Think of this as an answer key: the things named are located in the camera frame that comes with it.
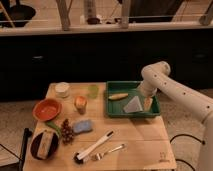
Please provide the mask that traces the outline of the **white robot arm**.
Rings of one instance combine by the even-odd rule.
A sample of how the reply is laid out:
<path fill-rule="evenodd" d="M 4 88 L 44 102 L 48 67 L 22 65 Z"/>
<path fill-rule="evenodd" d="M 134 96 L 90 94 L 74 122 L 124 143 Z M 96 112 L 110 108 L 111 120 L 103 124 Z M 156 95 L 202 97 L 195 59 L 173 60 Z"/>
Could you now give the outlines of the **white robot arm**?
<path fill-rule="evenodd" d="M 196 171 L 213 171 L 213 98 L 193 90 L 169 77 L 170 65 L 165 61 L 145 66 L 139 90 L 144 97 L 162 91 L 174 102 L 187 108 L 204 126 L 204 145 L 200 147 Z"/>

